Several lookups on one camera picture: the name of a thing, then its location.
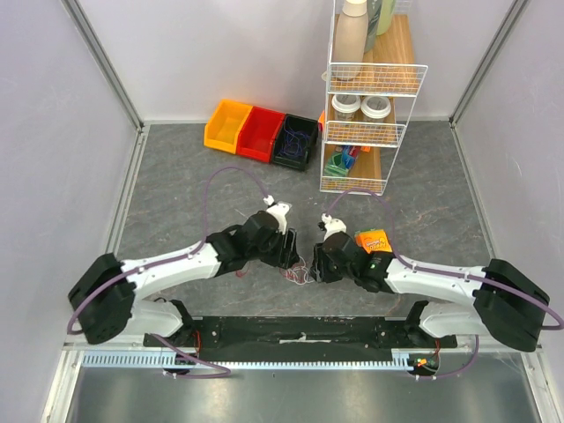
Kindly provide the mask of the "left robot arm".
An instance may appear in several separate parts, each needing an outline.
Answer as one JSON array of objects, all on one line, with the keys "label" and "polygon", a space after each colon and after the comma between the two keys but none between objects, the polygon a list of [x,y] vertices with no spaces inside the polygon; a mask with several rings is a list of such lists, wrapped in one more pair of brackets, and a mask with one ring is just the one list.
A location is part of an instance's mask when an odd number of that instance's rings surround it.
[{"label": "left robot arm", "polygon": [[277,203],[208,235],[203,243],[137,260],[97,257],[74,285],[68,299],[74,310],[68,332],[90,345],[114,338],[156,333],[174,346],[193,337],[193,325],[179,301],[157,303],[149,296],[190,281],[242,270],[258,260],[287,270],[299,262],[296,232],[287,224],[289,204]]}]

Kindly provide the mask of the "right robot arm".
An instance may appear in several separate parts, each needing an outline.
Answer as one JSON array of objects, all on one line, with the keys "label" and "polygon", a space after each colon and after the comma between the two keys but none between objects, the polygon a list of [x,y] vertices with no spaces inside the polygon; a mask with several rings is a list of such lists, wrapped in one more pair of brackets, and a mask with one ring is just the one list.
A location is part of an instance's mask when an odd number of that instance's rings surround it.
[{"label": "right robot arm", "polygon": [[456,267],[367,252],[344,232],[314,246],[312,277],[324,283],[349,278],[371,293],[417,294],[404,324],[413,346],[451,335],[491,336],[521,352],[536,350],[550,298],[511,263]]}]

